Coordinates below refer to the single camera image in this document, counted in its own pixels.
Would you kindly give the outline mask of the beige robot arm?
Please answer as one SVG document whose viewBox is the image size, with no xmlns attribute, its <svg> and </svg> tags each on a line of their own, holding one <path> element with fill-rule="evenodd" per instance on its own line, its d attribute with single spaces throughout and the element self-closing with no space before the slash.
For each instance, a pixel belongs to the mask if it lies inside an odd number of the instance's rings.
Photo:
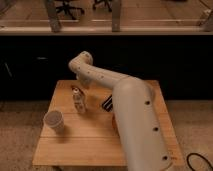
<svg viewBox="0 0 213 171">
<path fill-rule="evenodd" d="M 68 66 L 83 85 L 94 81 L 112 90 L 113 111 L 128 171 L 175 171 L 150 84 L 137 77 L 95 67 L 87 51 L 71 59 Z"/>
</svg>

